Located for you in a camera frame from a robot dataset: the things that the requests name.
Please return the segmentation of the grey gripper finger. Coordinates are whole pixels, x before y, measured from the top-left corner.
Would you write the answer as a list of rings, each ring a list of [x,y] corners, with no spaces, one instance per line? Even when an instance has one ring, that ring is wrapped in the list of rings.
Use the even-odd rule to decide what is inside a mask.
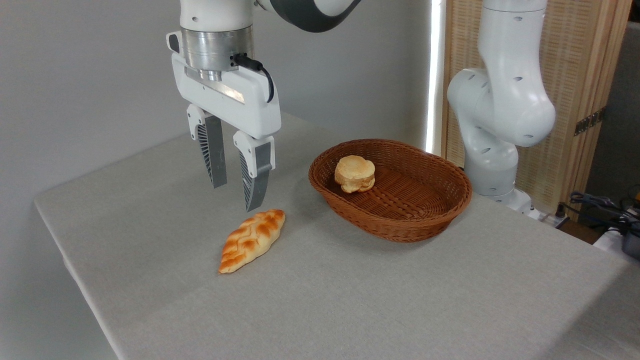
[[[187,107],[190,136],[198,142],[211,185],[218,188],[227,183],[226,155],[222,119],[195,104]]]
[[[233,143],[240,153],[240,168],[247,212],[259,208],[266,195],[270,171],[275,169],[274,137],[255,139],[237,131]]]

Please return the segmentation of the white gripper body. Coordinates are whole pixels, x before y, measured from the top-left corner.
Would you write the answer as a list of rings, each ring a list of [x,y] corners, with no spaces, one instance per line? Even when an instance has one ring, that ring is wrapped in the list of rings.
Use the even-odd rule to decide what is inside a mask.
[[[240,66],[222,71],[220,80],[203,79],[197,69],[187,65],[180,38],[180,32],[170,32],[166,44],[172,52],[177,89],[186,101],[255,139],[281,129],[278,91],[263,71]]]

